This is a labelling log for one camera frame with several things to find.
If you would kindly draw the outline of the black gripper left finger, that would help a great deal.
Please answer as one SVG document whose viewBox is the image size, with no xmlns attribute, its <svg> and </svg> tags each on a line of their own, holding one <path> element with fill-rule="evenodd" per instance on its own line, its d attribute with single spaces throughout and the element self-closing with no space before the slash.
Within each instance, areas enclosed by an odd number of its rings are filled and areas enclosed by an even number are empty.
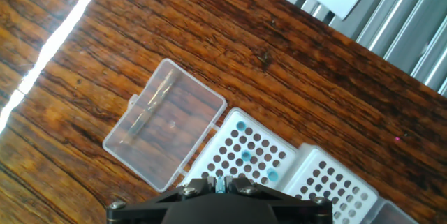
<svg viewBox="0 0 447 224">
<path fill-rule="evenodd" d="M 189 184 L 166 191 L 137 204 L 115 201 L 106 208 L 107 224 L 161 223 L 174 204 L 215 193 L 217 178 L 192 179 Z"/>
</svg>

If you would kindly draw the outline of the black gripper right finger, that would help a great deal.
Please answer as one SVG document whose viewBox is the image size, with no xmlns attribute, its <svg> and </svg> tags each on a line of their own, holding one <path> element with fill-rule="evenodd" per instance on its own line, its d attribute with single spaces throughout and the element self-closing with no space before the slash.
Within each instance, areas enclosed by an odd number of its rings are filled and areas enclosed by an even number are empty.
<svg viewBox="0 0 447 224">
<path fill-rule="evenodd" d="M 236 223 L 332 223 L 332 203 L 301 200 L 246 177 L 225 177 L 225 214 Z"/>
</svg>

